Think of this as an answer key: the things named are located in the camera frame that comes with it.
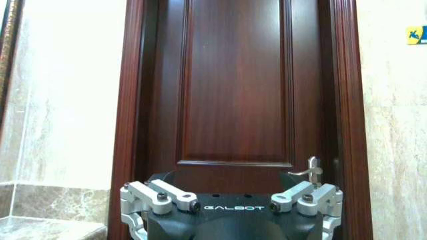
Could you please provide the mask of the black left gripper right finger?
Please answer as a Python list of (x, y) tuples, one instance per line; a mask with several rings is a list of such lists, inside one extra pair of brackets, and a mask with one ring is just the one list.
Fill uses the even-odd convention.
[(320, 217), (320, 233), (316, 240), (331, 240), (343, 223), (344, 193), (332, 184), (323, 184), (305, 175), (321, 175), (316, 171), (281, 173), (284, 191), (271, 196), (269, 210), (273, 214), (287, 214), (293, 210), (304, 217)]

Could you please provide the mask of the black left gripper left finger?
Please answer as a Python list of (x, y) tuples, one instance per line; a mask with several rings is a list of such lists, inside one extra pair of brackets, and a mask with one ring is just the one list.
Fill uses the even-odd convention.
[(120, 188), (120, 219), (128, 226), (133, 240), (147, 240), (143, 213), (152, 212), (164, 216), (177, 208), (179, 211), (196, 214), (201, 203), (193, 192), (187, 192), (163, 179), (127, 182)]

